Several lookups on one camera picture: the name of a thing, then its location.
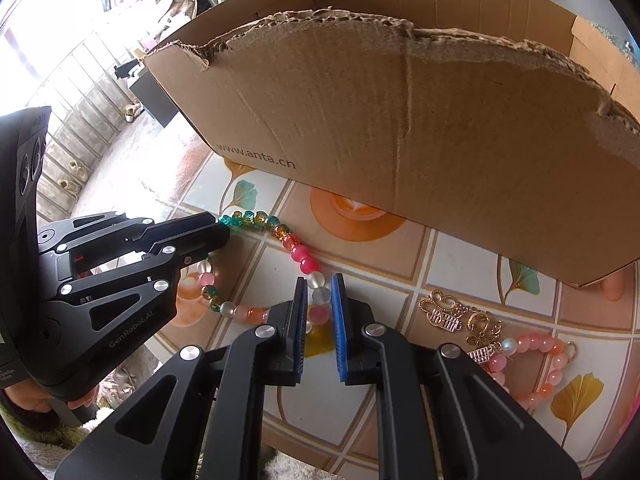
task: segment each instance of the cardboard box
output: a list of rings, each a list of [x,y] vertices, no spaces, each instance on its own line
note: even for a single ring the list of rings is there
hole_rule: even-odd
[[[235,162],[573,286],[640,256],[640,76],[548,0],[229,0],[144,63]]]

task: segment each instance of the green ginkgo leaf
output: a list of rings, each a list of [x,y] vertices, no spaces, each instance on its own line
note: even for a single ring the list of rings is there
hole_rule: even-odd
[[[529,294],[540,294],[538,272],[514,260],[509,260],[511,270],[511,286],[509,291],[520,289]]]
[[[226,208],[235,206],[242,209],[255,209],[257,196],[258,190],[255,189],[254,184],[247,180],[240,180],[234,188],[234,199]]]

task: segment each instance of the camera lens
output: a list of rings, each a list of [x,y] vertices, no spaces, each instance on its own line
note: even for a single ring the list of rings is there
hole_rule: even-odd
[[[20,194],[24,195],[24,192],[27,191],[27,183],[29,182],[29,157],[24,156],[22,159],[22,165],[20,167],[20,182],[18,185],[20,186]]]
[[[31,154],[31,180],[36,177],[37,171],[40,169],[40,161],[42,160],[42,149],[40,147],[40,138],[36,139]]]

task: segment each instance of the human hand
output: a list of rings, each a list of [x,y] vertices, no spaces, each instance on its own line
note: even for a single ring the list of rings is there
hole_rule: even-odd
[[[72,400],[66,405],[70,410],[83,405],[91,405],[98,398],[98,388],[99,385],[95,386],[81,399]],[[12,403],[28,412],[47,413],[51,410],[48,399],[53,399],[53,396],[33,379],[26,379],[13,386],[8,386],[4,389],[4,392]]]

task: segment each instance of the metal pivot bolt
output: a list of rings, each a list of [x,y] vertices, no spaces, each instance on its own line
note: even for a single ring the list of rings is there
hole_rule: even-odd
[[[180,357],[185,361],[192,361],[200,355],[200,349],[197,346],[185,346],[180,350]]]
[[[440,353],[447,359],[456,359],[460,357],[461,352],[462,350],[460,347],[453,343],[447,343],[446,345],[442,345],[442,348],[440,348]]]
[[[255,335],[260,339],[267,339],[276,333],[276,329],[271,325],[260,325],[255,329]]]
[[[158,280],[154,283],[154,289],[158,292],[162,292],[163,290],[167,290],[169,288],[169,282],[167,280]]]
[[[386,328],[380,323],[371,323],[364,327],[364,332],[372,337],[380,337],[386,332]]]

